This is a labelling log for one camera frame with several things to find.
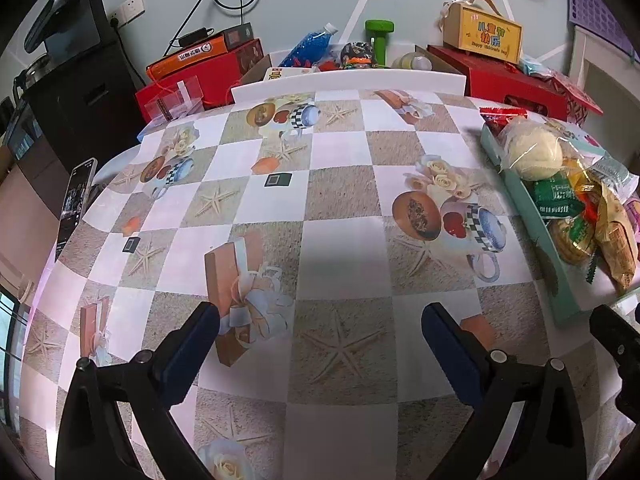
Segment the colourful toy bag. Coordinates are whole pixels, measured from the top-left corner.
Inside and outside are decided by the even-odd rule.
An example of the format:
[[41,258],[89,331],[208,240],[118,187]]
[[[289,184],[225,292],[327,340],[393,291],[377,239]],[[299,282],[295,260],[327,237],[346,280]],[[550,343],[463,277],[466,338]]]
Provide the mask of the colourful toy bag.
[[343,70],[375,66],[373,47],[367,41],[348,42],[342,47],[340,63]]

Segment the dark green snack packet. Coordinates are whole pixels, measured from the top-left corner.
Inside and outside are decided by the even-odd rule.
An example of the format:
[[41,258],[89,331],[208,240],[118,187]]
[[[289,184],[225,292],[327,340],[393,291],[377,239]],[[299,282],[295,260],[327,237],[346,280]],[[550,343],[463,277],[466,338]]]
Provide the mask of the dark green snack packet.
[[543,219],[573,219],[585,210],[585,204],[577,197],[564,172],[530,182],[529,192]]

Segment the light green striped snack packet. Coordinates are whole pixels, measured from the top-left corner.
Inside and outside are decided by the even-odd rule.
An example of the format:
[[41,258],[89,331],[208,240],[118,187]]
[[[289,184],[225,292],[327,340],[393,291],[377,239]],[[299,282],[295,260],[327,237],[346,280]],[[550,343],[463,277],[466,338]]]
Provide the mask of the light green striped snack packet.
[[638,188],[639,177],[608,153],[591,165],[588,172],[604,184],[622,204],[626,203]]

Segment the purple perforated basket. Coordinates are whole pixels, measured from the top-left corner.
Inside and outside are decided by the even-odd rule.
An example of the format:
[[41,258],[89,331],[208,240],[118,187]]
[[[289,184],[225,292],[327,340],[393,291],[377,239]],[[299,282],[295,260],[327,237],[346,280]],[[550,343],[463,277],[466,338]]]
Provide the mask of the purple perforated basket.
[[568,0],[568,20],[619,48],[636,62],[634,50],[620,23],[602,0]]

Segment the white long tray box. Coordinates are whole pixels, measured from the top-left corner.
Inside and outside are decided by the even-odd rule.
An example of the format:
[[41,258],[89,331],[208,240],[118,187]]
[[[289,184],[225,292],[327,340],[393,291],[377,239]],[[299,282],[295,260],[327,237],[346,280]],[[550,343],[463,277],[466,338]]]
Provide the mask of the white long tray box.
[[396,70],[396,68],[368,68],[367,70],[331,70],[279,79],[242,84],[231,89],[236,104],[258,102],[270,96],[338,90],[416,90],[444,92],[463,96],[466,77],[462,74],[432,72],[431,70]]

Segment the yellow transparent snack packet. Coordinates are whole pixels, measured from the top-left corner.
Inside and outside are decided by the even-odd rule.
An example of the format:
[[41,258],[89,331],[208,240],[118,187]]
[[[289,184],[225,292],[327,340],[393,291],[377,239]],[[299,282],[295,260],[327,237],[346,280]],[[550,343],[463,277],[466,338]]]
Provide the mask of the yellow transparent snack packet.
[[578,158],[564,158],[563,170],[575,195],[575,205],[570,206],[567,220],[583,218],[595,226],[599,218],[602,184],[590,166]]

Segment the light blue tissue pack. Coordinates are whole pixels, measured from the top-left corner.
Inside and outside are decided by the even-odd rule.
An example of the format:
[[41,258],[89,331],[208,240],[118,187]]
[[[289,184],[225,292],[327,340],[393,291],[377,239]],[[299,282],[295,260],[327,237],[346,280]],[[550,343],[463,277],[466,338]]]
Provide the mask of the light blue tissue pack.
[[550,68],[529,55],[522,54],[518,59],[518,69],[526,76],[549,79],[553,73]]

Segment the wall socket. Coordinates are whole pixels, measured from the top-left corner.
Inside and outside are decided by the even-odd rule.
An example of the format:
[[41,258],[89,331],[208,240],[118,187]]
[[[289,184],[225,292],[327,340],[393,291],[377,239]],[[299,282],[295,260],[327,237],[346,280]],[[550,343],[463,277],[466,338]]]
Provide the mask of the wall socket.
[[107,15],[109,21],[116,20],[117,26],[122,27],[135,20],[145,12],[144,0],[126,0]]

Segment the large red gift box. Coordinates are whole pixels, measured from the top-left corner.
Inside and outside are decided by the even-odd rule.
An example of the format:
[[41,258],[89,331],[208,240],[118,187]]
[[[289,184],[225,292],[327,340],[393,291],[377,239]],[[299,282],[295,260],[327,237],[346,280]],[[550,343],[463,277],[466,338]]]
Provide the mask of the large red gift box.
[[447,46],[429,44],[427,51],[466,77],[467,96],[567,120],[566,97],[548,82],[523,74],[515,65]]

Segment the pink purple bread packet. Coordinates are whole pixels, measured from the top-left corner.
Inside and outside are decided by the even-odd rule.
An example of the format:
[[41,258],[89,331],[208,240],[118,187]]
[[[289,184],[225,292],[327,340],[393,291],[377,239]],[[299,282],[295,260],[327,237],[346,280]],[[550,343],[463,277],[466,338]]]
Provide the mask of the pink purple bread packet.
[[640,198],[638,196],[631,196],[624,203],[627,217],[634,234],[638,235],[640,232]]

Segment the black monitor stand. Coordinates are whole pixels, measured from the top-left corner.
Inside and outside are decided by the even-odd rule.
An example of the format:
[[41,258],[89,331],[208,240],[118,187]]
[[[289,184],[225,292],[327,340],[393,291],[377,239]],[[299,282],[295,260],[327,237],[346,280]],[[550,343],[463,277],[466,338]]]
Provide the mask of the black monitor stand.
[[102,0],[48,0],[24,40],[27,53],[44,44],[54,64],[62,64],[115,38]]

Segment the round bun clear wrapper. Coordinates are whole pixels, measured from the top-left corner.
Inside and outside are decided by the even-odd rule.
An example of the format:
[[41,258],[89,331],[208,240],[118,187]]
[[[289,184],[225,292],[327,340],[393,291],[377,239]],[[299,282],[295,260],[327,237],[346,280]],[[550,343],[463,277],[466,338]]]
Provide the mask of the round bun clear wrapper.
[[522,116],[512,119],[497,140],[503,152],[501,168],[529,182],[552,178],[566,168],[567,159],[576,155],[570,140],[553,128]]

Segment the beige cake packet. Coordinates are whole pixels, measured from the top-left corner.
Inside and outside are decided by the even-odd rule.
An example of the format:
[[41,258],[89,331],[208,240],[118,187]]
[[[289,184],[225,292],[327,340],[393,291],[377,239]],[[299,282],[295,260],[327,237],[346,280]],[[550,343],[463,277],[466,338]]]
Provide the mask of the beige cake packet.
[[611,278],[624,292],[637,270],[638,248],[626,210],[616,195],[601,185],[594,236],[602,250]]

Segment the green mooncake packet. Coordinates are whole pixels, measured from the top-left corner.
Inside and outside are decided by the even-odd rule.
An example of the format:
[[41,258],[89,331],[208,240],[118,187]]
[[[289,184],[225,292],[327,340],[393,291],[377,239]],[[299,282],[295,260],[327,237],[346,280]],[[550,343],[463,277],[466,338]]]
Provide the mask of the green mooncake packet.
[[593,225],[582,216],[577,216],[550,220],[547,229],[560,258],[579,271],[587,284],[592,285],[599,259]]

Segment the red candy-shaped snack packet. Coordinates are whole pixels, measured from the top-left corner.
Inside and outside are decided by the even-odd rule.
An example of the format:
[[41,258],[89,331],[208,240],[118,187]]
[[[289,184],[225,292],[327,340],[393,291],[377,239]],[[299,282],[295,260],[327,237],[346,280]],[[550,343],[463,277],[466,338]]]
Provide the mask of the red candy-shaped snack packet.
[[502,129],[513,119],[518,117],[526,118],[528,115],[527,110],[521,107],[483,106],[478,111],[494,136],[498,136]]

